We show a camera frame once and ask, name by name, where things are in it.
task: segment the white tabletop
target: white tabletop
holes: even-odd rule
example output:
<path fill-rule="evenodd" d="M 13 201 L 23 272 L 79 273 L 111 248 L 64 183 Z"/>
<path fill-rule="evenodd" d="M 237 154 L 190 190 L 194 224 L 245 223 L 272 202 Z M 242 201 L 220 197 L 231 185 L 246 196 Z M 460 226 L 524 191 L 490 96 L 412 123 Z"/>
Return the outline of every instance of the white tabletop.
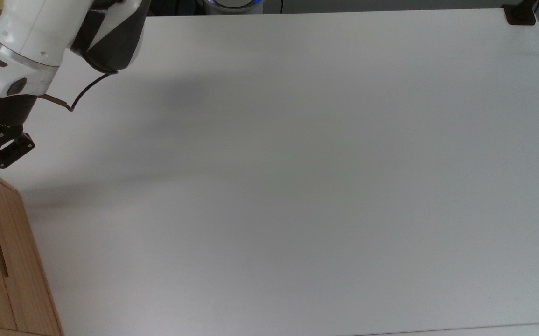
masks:
<path fill-rule="evenodd" d="M 148 19 L 25 125 L 67 336 L 539 323 L 539 26 L 501 9 Z"/>
<path fill-rule="evenodd" d="M 539 336 L 539 325 L 424 331 L 410 334 L 387 334 L 387 336 Z"/>

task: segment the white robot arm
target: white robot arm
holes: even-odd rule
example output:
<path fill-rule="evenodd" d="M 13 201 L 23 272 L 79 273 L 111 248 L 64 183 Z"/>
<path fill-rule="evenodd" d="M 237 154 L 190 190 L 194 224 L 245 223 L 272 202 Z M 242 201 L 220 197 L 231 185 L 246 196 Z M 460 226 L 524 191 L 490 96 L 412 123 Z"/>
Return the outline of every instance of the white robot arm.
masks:
<path fill-rule="evenodd" d="M 35 147 L 22 124 L 37 97 L 47 92 L 65 49 L 105 74 L 126 68 L 139 51 L 149 2 L 4 1 L 0 16 L 0 168 L 7 168 Z"/>

